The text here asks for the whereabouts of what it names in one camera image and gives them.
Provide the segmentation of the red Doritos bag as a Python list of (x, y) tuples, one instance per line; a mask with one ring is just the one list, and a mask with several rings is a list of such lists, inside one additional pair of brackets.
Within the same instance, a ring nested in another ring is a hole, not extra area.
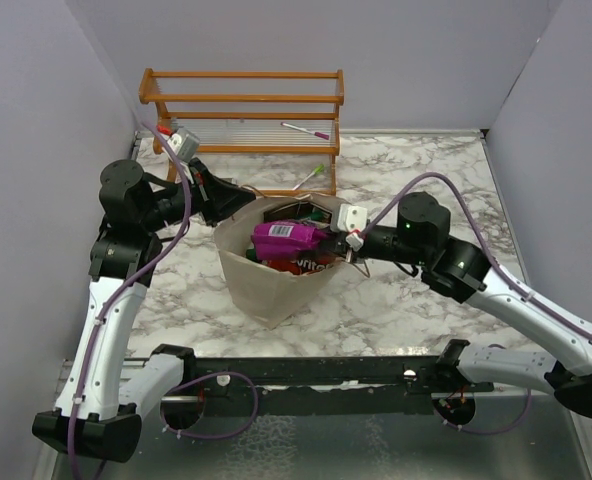
[(302, 257), (299, 259), (273, 259), (273, 260), (262, 260), (261, 264), (268, 268), (274, 269), (279, 272), (287, 272), (292, 275), (309, 275), (318, 273), (326, 269), (332, 268), (336, 263), (336, 260), (332, 256), (314, 256), (314, 257)]

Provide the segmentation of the purple snack bag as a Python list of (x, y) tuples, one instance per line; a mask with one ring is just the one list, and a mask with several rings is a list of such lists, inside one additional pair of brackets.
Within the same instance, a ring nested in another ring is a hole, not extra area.
[(259, 260), (293, 260), (330, 237), (324, 229), (287, 221), (257, 225), (251, 235)]

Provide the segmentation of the beige paper bag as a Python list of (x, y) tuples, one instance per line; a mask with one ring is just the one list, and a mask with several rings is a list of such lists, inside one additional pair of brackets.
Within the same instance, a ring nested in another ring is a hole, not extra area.
[(259, 324), (273, 329), (314, 300), (345, 267), (343, 260), (334, 257), (313, 272), (297, 275), (254, 262), (246, 257), (246, 251), (252, 246), (253, 229), (277, 209), (285, 207), (294, 213), (296, 207), (303, 211), (320, 207), (331, 212), (345, 202), (317, 193), (260, 197), (216, 227), (214, 242), (234, 305)]

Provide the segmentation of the green snack bag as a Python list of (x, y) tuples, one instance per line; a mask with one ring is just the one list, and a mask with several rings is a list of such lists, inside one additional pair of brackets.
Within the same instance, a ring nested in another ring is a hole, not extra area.
[(256, 250), (254, 248), (250, 248), (246, 250), (246, 258), (250, 261), (257, 262), (258, 257), (256, 254)]

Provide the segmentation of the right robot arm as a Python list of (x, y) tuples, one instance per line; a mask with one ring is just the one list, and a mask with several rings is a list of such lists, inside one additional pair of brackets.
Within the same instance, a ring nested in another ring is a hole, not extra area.
[(539, 345), (536, 352), (452, 340), (435, 367), (437, 383), (500, 383), (552, 395), (592, 419), (592, 323), (518, 280), (484, 251), (450, 234), (450, 211), (425, 192), (396, 203), (397, 223), (379, 226), (366, 209), (343, 203), (333, 210), (332, 252), (353, 263), (373, 259), (406, 264), (435, 293), (490, 314)]

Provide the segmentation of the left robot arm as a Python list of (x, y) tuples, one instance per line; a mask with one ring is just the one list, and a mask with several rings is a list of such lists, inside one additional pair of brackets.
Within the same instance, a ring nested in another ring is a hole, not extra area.
[(104, 217), (91, 249), (87, 315), (68, 379), (55, 405), (36, 415), (32, 433), (65, 454), (124, 463), (136, 450), (145, 417), (169, 391), (196, 385), (193, 353), (163, 346), (129, 381), (121, 380), (135, 316), (155, 266), (177, 244), (158, 236), (167, 226), (187, 229), (194, 215), (216, 226), (253, 202), (253, 191), (212, 175), (197, 158), (190, 180), (174, 184), (134, 160), (114, 161), (100, 175)]

